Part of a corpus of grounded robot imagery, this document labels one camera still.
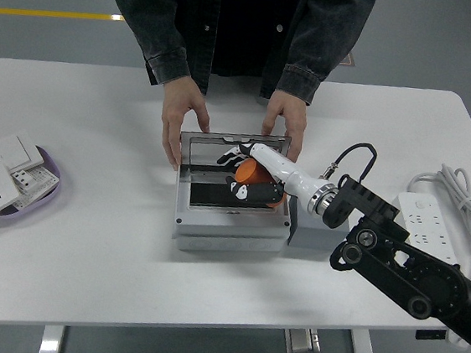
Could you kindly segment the person's right hand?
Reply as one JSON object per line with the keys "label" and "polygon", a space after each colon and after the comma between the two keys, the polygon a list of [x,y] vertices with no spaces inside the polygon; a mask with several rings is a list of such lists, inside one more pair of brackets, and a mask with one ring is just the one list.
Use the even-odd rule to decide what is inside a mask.
{"label": "person's right hand", "polygon": [[162,146],[174,170],[179,168],[181,157],[181,130],[185,115],[195,113],[202,132],[210,131],[210,118],[204,96],[190,76],[171,80],[163,85]]}

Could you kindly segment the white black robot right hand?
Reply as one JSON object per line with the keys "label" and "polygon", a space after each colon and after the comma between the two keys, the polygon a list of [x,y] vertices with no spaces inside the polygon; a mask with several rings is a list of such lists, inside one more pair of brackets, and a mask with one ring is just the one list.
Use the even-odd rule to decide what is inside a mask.
{"label": "white black robot right hand", "polygon": [[312,177],[293,161],[262,143],[242,143],[217,159],[220,167],[234,169],[227,182],[242,202],[277,204],[284,195],[296,197],[311,215],[323,215],[338,189],[326,178]]}

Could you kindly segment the person's left hand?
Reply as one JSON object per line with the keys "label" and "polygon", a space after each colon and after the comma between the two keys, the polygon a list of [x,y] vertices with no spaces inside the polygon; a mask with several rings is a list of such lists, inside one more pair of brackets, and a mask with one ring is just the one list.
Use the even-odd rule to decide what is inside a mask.
{"label": "person's left hand", "polygon": [[267,103],[266,115],[261,126],[261,135],[270,135],[276,120],[283,117],[286,136],[291,138],[287,157],[294,163],[303,149],[303,136],[307,128],[306,102],[285,91],[276,90]]}

